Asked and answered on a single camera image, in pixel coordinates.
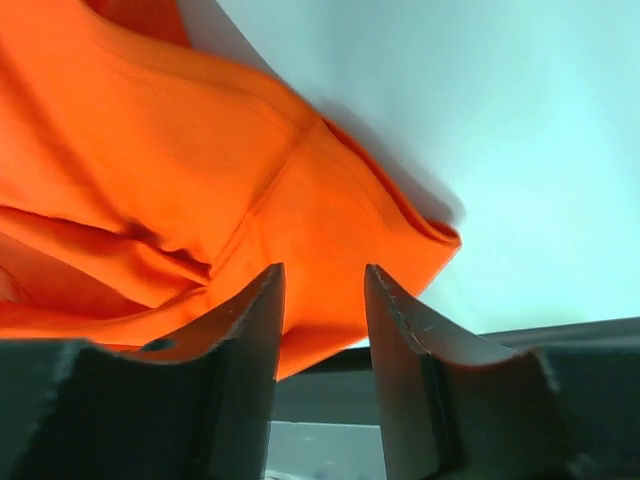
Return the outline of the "orange t shirt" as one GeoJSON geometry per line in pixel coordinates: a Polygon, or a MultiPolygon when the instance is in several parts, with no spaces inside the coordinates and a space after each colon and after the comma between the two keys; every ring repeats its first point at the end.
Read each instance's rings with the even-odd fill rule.
{"type": "Polygon", "coordinates": [[[285,379],[460,248],[280,81],[190,47],[172,1],[1,5],[1,334],[131,350],[283,263],[285,379]]]}

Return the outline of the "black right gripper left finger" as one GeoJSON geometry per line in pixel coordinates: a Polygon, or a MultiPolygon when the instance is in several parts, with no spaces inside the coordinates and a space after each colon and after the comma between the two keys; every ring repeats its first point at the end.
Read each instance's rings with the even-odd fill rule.
{"type": "Polygon", "coordinates": [[[139,350],[81,339],[1,345],[5,479],[258,479],[285,272],[139,350]]]}

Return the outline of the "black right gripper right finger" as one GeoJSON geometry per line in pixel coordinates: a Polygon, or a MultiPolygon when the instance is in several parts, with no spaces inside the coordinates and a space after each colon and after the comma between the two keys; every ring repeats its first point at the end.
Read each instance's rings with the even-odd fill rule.
{"type": "Polygon", "coordinates": [[[391,479],[635,479],[639,343],[486,341],[370,265],[364,280],[391,479]]]}

